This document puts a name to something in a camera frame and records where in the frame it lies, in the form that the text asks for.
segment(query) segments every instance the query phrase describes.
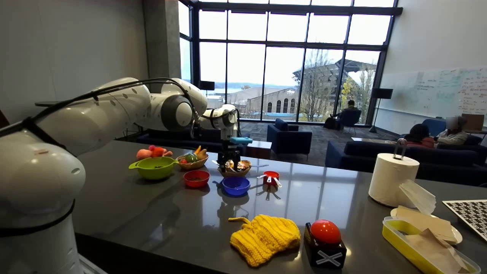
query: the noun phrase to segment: dark gray table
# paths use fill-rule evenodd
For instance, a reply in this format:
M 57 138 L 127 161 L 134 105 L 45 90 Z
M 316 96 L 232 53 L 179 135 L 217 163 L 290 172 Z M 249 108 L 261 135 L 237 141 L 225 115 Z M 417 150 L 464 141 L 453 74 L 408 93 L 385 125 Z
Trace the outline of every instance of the dark gray table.
M 254 217 L 258 213 L 286 216 L 299 228 L 315 219 L 333 220 L 348 248 L 342 272 L 417 272 L 380 234 L 388 207 L 368 195 L 371 173 L 321 166 L 248 158 L 251 184 L 263 170 L 280 172 L 278 196 L 248 192 L 248 198 L 225 198 L 214 184 L 207 190 L 188 190 L 176 170 L 161 182 L 144 182 L 127 170 L 140 143 L 111 141 L 80 156 L 86 184 L 77 198 L 74 230 L 88 236 L 184 260 L 223 272 L 254 272 L 229 246 L 229 234 L 239 222 L 229 216 Z M 208 160 L 210 181 L 219 181 L 216 164 Z M 418 179 L 436 195 L 436 216 L 452 220 L 464 240 L 458 249 L 487 269 L 487 242 L 461 225 L 443 199 L 487 198 L 487 188 Z M 299 252 L 275 255 L 263 272 L 313 272 L 301 243 Z

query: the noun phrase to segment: person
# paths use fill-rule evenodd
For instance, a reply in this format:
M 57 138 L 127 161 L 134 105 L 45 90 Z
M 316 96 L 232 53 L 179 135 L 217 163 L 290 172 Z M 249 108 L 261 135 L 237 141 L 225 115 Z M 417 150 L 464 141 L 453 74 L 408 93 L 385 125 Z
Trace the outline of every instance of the person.
M 435 137 L 436 144 L 464 144 L 468 137 L 464 131 L 465 123 L 467 120 L 461 115 L 452 117 L 446 129 Z
M 345 109 L 325 118 L 324 128 L 341 129 L 342 126 L 353 126 L 359 121 L 360 112 L 362 111 L 354 106 L 354 100 L 348 100 Z
M 429 129 L 423 123 L 414 125 L 401 143 L 404 146 L 435 147 L 435 140 L 429 135 Z

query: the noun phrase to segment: white wall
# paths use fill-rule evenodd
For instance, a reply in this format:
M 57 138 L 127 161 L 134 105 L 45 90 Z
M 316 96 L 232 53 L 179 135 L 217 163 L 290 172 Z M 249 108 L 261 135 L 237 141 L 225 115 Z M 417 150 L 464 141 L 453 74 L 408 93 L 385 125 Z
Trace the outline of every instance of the white wall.
M 404 80 L 404 74 L 487 67 L 485 0 L 400 0 L 398 6 L 403 13 L 394 26 L 382 86 L 391 86 L 398 94 L 398 82 Z M 382 109 L 374 125 L 392 132 L 408 132 L 424 115 L 421 111 L 409 114 L 394 109 L 394 94 L 391 100 L 380 100 Z
M 0 109 L 10 121 L 38 112 L 36 100 L 147 74 L 137 0 L 0 0 L 0 35 Z

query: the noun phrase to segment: whiteboard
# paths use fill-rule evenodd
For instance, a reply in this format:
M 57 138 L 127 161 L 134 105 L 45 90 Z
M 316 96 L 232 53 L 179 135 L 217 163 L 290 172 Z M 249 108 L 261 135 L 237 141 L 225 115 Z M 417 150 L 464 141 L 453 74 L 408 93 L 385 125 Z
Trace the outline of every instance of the whiteboard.
M 380 106 L 427 117 L 487 115 L 487 68 L 400 73 L 391 86 L 392 97 Z

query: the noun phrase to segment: paper towel roll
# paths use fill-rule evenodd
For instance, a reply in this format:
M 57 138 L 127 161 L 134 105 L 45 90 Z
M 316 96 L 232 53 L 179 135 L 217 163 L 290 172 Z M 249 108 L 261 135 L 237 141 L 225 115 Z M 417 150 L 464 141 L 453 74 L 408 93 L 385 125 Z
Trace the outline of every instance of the paper towel roll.
M 415 179 L 420 163 L 414 158 L 394 158 L 394 153 L 377 153 L 368 195 L 380 204 L 397 207 L 403 202 L 398 188 L 406 179 Z

